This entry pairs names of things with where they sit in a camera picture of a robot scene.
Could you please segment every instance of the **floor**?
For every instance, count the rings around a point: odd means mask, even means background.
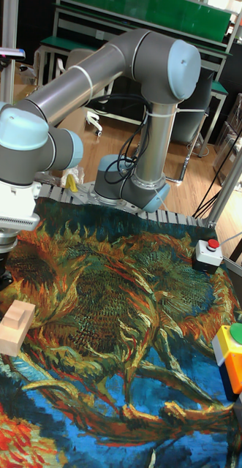
[[[116,154],[123,142],[134,132],[135,126],[111,118],[100,118],[103,127],[101,137],[97,137],[94,128],[86,124],[83,135],[84,157],[81,162],[85,172],[85,182],[96,178],[97,167],[100,159],[105,154]],[[181,185],[171,183],[171,190],[165,204],[169,211],[184,215],[192,215],[197,209],[207,188],[210,186],[215,172],[213,160],[216,152],[212,145],[208,146],[209,154],[202,159],[192,155],[187,167],[184,181]],[[184,161],[186,148],[183,145],[171,143],[169,153],[165,162],[165,174],[169,177],[179,176],[181,164]],[[216,181],[207,198],[209,200],[221,189]],[[219,242],[242,231],[242,192],[234,191],[221,215],[216,226]],[[228,241],[222,246],[223,254],[229,257],[236,247],[241,235]],[[242,255],[237,263],[241,264]]]

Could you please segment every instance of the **wooden block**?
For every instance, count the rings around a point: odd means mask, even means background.
[[[7,320],[5,320],[6,316],[4,316],[4,319],[0,323],[0,352],[2,354],[13,357],[18,355],[34,318],[35,309],[36,306],[34,304],[22,301],[13,302],[7,311]],[[6,324],[8,323],[18,328],[7,326]]]
[[[18,330],[24,317],[24,310],[11,305],[1,322],[5,327],[14,328],[15,330]]]

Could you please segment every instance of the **green panel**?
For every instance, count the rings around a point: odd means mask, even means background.
[[[230,13],[187,0],[85,0],[90,7],[221,42]]]
[[[73,50],[73,49],[96,50],[94,47],[89,47],[88,45],[82,44],[80,42],[74,42],[74,41],[70,41],[68,39],[62,39],[56,36],[50,36],[50,37],[47,37],[46,39],[43,39],[41,41],[41,44],[47,44],[52,47],[57,47],[60,49],[65,49],[65,50]]]

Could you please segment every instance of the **office chair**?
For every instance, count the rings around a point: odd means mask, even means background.
[[[189,150],[184,160],[179,179],[167,177],[169,181],[180,184],[184,179],[190,156],[197,142],[204,120],[208,115],[212,81],[213,71],[202,68],[194,93],[190,98],[178,105],[179,109],[204,109],[204,113],[179,112],[176,114],[170,141],[187,144],[189,145]]]

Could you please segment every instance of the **wire bundle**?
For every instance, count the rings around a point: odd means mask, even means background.
[[[139,96],[137,94],[106,94],[106,95],[92,99],[88,104],[88,106],[94,109],[96,112],[102,113],[101,110],[97,108],[98,104],[105,103],[105,101],[108,102],[110,100],[123,100],[123,99],[128,99],[132,101],[134,103],[132,105],[143,104],[145,108],[145,118],[142,119],[142,121],[138,125],[135,132],[122,145],[118,153],[117,159],[108,165],[105,171],[105,180],[108,184],[119,184],[119,182],[122,182],[128,179],[129,177],[132,177],[132,174],[134,173],[135,168],[138,162],[140,161],[140,158],[145,153],[147,146],[148,146],[148,140],[149,140],[150,119],[148,118],[148,113],[151,113],[151,104],[143,96]],[[146,125],[147,127],[145,130],[143,141],[140,142],[138,153],[132,156],[128,156],[129,148],[132,144],[132,141],[134,140],[135,136],[141,132],[144,125]],[[124,168],[121,167],[122,162],[125,163],[125,171],[124,171]],[[117,179],[116,181],[109,181],[107,178],[107,173],[109,172],[110,168],[113,165],[117,165],[117,171],[120,175],[120,178]]]
[[[217,170],[216,175],[215,175],[215,177],[213,178],[213,180],[211,182],[211,185],[208,187],[207,192],[205,193],[204,197],[202,198],[202,200],[201,200],[200,204],[198,205],[196,211],[192,215],[194,218],[204,216],[207,213],[207,211],[210,210],[213,207],[214,203],[216,202],[216,199],[219,196],[220,190],[208,202],[204,203],[204,201],[205,201],[206,197],[208,196],[208,193],[210,192],[210,190],[211,190],[211,188],[212,188],[218,174],[220,173],[221,169],[223,168],[224,163],[227,161],[232,149],[234,148],[235,144],[238,142],[238,138],[240,136],[241,136],[241,132],[237,135],[233,145],[230,147],[229,151],[227,152],[227,155],[224,158],[224,161],[220,164],[219,169]]]

